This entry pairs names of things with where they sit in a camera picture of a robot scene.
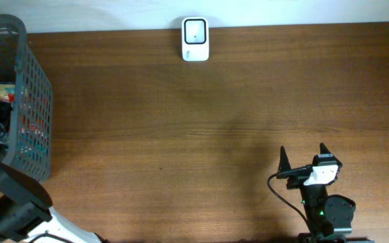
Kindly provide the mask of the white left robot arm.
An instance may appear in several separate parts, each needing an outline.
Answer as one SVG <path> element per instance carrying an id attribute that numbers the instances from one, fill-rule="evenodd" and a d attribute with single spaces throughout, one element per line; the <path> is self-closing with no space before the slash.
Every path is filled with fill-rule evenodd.
<path id="1" fill-rule="evenodd" d="M 0 242 L 105 243 L 58 213 L 34 179 L 0 162 Z"/>

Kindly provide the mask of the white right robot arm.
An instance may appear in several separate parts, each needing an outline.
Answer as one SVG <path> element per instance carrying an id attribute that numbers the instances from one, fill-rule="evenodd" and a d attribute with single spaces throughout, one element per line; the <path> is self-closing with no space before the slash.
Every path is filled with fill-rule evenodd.
<path id="1" fill-rule="evenodd" d="M 286 188 L 298 189 L 301 193 L 303 217 L 309 232 L 299 234 L 299 242 L 370 242 L 368 238 L 348 238 L 352 233 L 356 203 L 339 194 L 329 195 L 327 187 L 338 179 L 342 163 L 325 144 L 313 162 L 303 167 L 292 168 L 285 148 L 280 148 L 278 172 L 273 177 L 286 180 Z"/>

